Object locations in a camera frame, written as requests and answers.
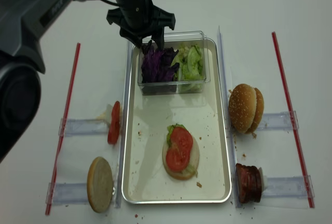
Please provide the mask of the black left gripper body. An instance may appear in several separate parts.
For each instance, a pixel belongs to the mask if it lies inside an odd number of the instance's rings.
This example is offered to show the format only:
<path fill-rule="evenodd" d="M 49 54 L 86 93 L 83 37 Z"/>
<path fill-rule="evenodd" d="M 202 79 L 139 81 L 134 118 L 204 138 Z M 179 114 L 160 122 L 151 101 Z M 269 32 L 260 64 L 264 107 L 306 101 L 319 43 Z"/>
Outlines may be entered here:
<path fill-rule="evenodd" d="M 163 39 L 164 28 L 175 29 L 175 14 L 155 6 L 152 0 L 116 0 L 118 8 L 109 10 L 106 20 L 120 27 L 121 36 L 141 40 L 147 36 Z"/>

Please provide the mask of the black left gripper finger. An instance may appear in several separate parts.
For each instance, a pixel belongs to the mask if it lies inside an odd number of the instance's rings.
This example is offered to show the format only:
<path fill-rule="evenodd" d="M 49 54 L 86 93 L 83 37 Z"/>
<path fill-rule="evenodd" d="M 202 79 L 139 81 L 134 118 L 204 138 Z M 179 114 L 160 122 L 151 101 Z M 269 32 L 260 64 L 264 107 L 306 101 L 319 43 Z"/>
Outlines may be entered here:
<path fill-rule="evenodd" d="M 123 28 L 120 29 L 120 36 L 129 40 L 131 43 L 133 43 L 138 48 L 141 48 L 142 46 L 142 37 L 133 34 Z"/>
<path fill-rule="evenodd" d="M 164 27 L 153 31 L 153 33 L 151 35 L 151 39 L 155 42 L 158 49 L 163 50 L 164 49 Z"/>

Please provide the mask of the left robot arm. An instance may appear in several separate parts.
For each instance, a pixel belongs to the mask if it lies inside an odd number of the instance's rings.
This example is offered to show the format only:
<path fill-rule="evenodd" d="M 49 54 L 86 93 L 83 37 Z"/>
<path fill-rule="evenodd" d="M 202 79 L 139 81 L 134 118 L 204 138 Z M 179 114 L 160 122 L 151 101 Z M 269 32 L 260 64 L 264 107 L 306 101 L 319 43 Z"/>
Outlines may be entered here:
<path fill-rule="evenodd" d="M 1 158 L 5 158 L 34 119 L 41 99 L 40 74 L 46 71 L 40 38 L 73 1 L 1 0 Z M 175 27 L 175 15 L 152 0 L 114 0 L 109 24 L 136 46 L 150 36 L 164 45 L 164 28 Z"/>

